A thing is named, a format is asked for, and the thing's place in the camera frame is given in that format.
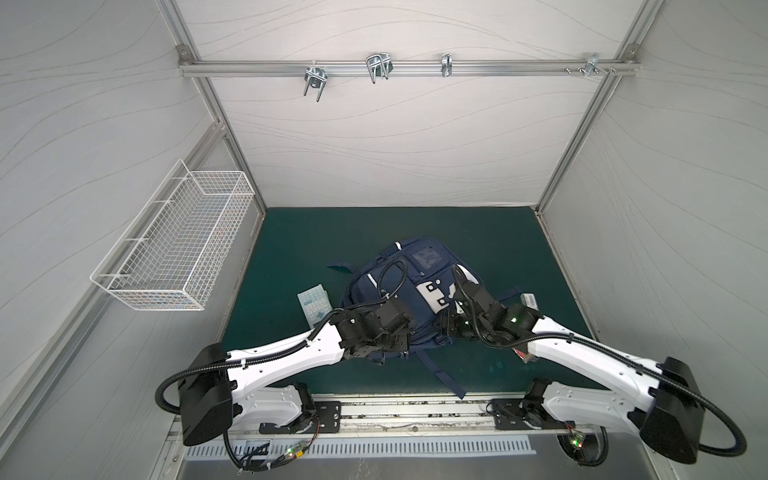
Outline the navy blue student backpack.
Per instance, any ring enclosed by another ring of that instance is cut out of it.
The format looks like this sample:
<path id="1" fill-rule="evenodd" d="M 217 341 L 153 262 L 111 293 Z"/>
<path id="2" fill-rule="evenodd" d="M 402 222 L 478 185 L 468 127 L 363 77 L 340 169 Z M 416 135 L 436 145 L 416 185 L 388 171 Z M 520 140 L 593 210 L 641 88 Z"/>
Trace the navy blue student backpack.
<path id="1" fill-rule="evenodd" d="M 415 320 L 407 353 L 369 360 L 383 364 L 389 359 L 415 356 L 454 395 L 460 399 L 466 395 L 466 390 L 430 358 L 428 351 L 455 340 L 440 333 L 440 313 L 450 304 L 451 286 L 455 282 L 469 280 L 482 284 L 476 272 L 432 237 L 396 241 L 358 269 L 344 262 L 330 266 L 352 274 L 341 299 L 343 307 L 373 302 L 391 294 L 406 303 Z M 520 293 L 515 288 L 505 296 L 493 297 L 503 304 Z"/>

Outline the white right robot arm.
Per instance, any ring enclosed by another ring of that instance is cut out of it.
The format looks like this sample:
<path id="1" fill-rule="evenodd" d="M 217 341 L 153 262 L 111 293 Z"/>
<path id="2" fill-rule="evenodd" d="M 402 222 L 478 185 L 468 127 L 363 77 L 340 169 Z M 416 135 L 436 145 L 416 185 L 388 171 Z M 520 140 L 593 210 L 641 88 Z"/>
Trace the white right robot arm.
<path id="1" fill-rule="evenodd" d="M 451 268 L 454 305 L 442 318 L 448 331 L 489 348 L 545 359 L 597 383 L 578 388 L 537 379 L 522 399 L 492 407 L 504 421 L 531 429 L 566 429 L 577 450 L 576 426 L 635 435 L 656 453 L 693 464 L 701 453 L 739 457 L 747 439 L 721 408 L 699 391 L 690 368 L 673 357 L 659 363 L 580 335 L 525 304 L 505 306 L 459 265 Z"/>

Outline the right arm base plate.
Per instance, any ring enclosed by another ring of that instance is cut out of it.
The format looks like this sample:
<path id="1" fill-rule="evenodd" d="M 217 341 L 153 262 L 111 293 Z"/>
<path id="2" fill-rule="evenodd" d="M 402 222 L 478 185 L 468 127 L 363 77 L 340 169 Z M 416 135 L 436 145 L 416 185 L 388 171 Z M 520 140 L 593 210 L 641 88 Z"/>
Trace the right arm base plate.
<path id="1" fill-rule="evenodd" d="M 562 430 L 566 423 L 555 419 L 544 408 L 543 399 L 538 397 L 496 398 L 486 405 L 486 411 L 494 421 L 494 428 L 511 430 Z"/>

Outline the white green calculator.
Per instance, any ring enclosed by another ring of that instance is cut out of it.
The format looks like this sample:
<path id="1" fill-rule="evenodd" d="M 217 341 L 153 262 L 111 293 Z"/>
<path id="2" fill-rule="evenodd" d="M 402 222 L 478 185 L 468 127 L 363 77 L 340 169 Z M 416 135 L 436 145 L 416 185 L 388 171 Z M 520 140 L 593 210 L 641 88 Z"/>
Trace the white green calculator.
<path id="1" fill-rule="evenodd" d="M 297 299 L 310 329 L 315 328 L 333 309 L 322 284 L 297 294 Z"/>

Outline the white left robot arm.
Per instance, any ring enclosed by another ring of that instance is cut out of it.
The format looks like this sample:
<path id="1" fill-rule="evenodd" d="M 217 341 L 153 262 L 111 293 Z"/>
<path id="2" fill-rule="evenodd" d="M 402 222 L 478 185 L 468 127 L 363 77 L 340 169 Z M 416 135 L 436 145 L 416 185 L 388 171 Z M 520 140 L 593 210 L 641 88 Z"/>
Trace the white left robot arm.
<path id="1" fill-rule="evenodd" d="M 226 352 L 211 344 L 187 369 L 163 380 L 154 401 L 181 417 L 183 443 L 194 446 L 227 433 L 251 414 L 266 413 L 254 396 L 285 378 L 345 360 L 404 353 L 415 325 L 399 297 L 407 279 L 408 262 L 398 258 L 380 272 L 378 299 L 335 308 L 305 334 L 251 351 Z"/>

